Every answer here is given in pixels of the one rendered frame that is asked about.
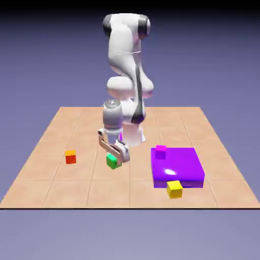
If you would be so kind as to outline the small yellow cube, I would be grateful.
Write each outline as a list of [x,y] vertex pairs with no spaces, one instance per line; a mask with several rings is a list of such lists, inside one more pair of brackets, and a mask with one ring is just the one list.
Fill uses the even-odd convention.
[[167,182],[167,193],[171,199],[181,198],[183,187],[179,180]]

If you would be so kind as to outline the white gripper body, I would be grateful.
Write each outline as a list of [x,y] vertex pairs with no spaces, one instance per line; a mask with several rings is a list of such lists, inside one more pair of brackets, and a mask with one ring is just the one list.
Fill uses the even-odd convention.
[[108,153],[114,155],[116,158],[119,158],[121,151],[129,151],[129,147],[119,139],[119,133],[116,134],[107,134],[108,140],[105,141],[104,129],[98,129],[97,134],[99,137],[99,145],[105,149]]

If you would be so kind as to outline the small red cube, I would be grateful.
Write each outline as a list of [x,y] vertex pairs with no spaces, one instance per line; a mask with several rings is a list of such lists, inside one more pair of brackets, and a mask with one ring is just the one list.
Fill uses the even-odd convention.
[[65,153],[66,164],[75,164],[76,163],[76,151],[75,150],[66,150]]

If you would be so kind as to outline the small magenta cube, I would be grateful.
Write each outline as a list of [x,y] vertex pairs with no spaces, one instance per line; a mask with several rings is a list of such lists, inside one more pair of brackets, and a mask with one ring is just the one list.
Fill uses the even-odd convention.
[[156,145],[155,148],[155,158],[156,159],[166,159],[167,147],[165,145]]

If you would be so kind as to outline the large purple box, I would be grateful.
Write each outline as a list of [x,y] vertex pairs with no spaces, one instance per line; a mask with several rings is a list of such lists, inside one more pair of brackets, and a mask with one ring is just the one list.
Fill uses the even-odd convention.
[[164,159],[151,148],[151,171],[155,188],[166,188],[168,181],[180,181],[184,188],[202,188],[205,172],[194,148],[166,148]]

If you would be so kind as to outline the small green cube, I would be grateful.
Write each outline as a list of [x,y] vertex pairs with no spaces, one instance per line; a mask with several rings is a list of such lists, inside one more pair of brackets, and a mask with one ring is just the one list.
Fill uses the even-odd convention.
[[106,164],[111,169],[115,169],[115,168],[120,167],[122,165],[122,163],[119,164],[118,159],[110,153],[107,153],[107,155],[106,155]]

